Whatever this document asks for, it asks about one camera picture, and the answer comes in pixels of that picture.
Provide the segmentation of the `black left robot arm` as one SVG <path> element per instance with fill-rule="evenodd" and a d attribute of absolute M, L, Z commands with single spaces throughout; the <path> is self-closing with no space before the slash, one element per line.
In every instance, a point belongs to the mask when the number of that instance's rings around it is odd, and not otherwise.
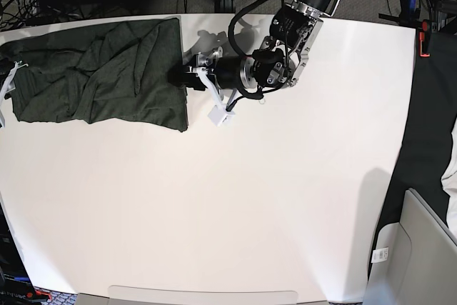
<path fill-rule="evenodd" d="M 246 53 L 237 43 L 235 26 L 249 12 L 269 0 L 257 0 L 240 10 L 228 25 L 228 42 L 235 56 L 222 47 L 199 52 L 175 67 L 169 81 L 177 87 L 209 91 L 215 103 L 209 113 L 217 126 L 234 116 L 242 99 L 260 101 L 267 93 L 293 87 L 309 60 L 309 51 L 340 0 L 281 0 L 261 46 Z"/>

